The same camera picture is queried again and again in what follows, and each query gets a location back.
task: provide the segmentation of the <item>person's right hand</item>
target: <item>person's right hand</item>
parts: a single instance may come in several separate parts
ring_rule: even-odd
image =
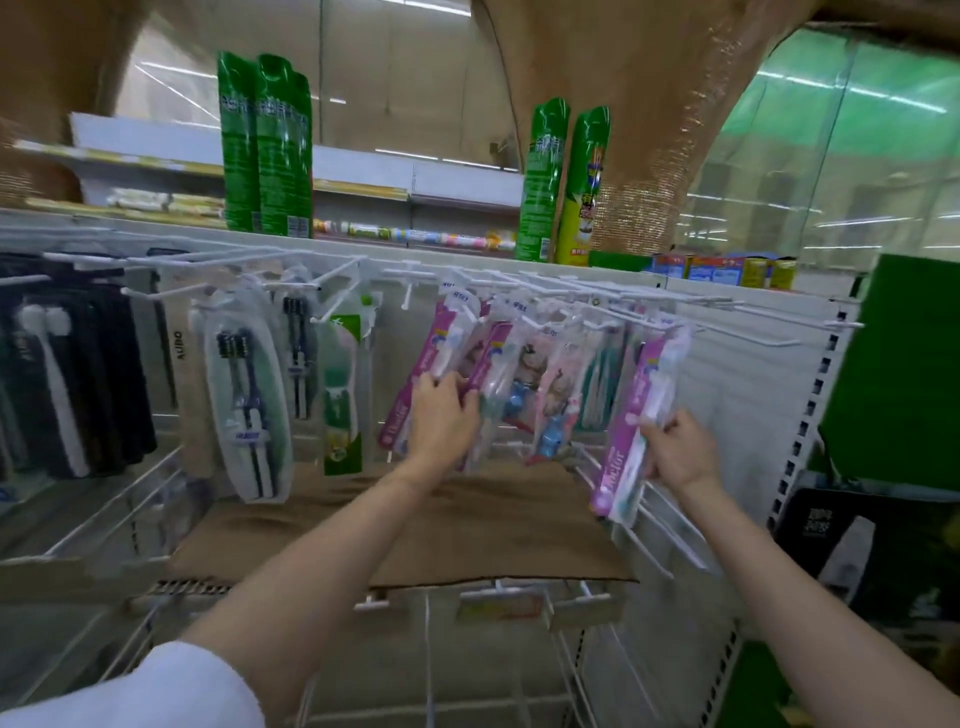
[[[640,423],[647,439],[644,475],[659,478],[676,497],[691,489],[720,486],[720,465],[713,436],[685,409],[677,410],[666,427]]]

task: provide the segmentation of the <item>white shirt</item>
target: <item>white shirt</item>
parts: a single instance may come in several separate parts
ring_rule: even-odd
[[[253,691],[202,647],[165,643],[131,674],[0,713],[0,728],[266,728]]]

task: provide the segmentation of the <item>hand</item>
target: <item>hand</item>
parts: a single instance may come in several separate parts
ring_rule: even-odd
[[[480,394],[470,390],[461,406],[462,382],[452,372],[439,383],[424,374],[414,386],[407,462],[422,470],[419,476],[427,480],[439,481],[460,463],[480,430]]]
[[[720,487],[720,465],[713,436],[685,409],[666,427],[640,423],[649,452],[644,475],[658,477],[677,498],[700,487]]]

